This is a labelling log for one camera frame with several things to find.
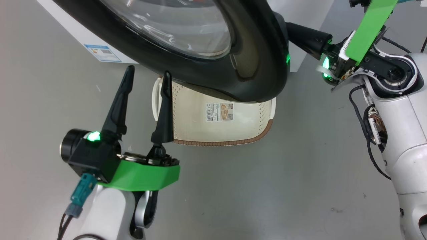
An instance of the barcode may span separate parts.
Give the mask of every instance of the barcode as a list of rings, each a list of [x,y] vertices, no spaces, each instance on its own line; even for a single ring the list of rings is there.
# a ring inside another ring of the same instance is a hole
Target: barcode
[[[102,51],[103,53],[105,53],[105,54],[112,54],[110,50],[104,50],[104,49],[101,49],[101,51]]]
[[[206,109],[206,121],[210,122],[212,118],[212,113],[210,109]]]

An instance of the washing machine door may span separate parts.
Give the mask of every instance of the washing machine door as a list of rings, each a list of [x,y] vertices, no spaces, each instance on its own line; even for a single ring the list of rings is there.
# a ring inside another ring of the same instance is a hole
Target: washing machine door
[[[283,18],[266,0],[54,0],[158,74],[214,97],[264,102],[290,68]]]

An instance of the energy label sticker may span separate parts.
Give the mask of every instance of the energy label sticker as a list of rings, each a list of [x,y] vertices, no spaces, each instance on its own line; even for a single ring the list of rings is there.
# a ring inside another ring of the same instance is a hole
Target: energy label sticker
[[[85,47],[100,61],[121,62],[107,46],[85,44]]]
[[[233,103],[207,103],[206,122],[234,121]]]

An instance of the white laundry basket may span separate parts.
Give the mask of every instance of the white laundry basket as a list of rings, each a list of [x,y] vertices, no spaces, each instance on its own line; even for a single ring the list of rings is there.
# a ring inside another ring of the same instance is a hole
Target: white laundry basket
[[[154,84],[152,109],[158,119],[162,78]],[[229,102],[172,83],[174,143],[230,146],[263,138],[273,124],[276,99],[263,103]]]

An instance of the green led light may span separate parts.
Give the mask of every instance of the green led light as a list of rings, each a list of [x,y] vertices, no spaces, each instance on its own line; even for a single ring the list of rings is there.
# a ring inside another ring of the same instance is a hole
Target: green led light
[[[286,64],[289,65],[289,63],[291,62],[291,55],[287,55],[286,56]]]
[[[91,133],[89,133],[89,135],[86,139],[91,141],[91,142],[99,141],[99,140],[101,140],[100,134],[101,134],[100,132],[91,132]]]
[[[329,69],[330,65],[329,65],[329,58],[328,57],[325,58],[325,61],[323,62],[323,67],[326,69]],[[323,76],[330,78],[330,76],[327,75],[326,73],[324,73]]]

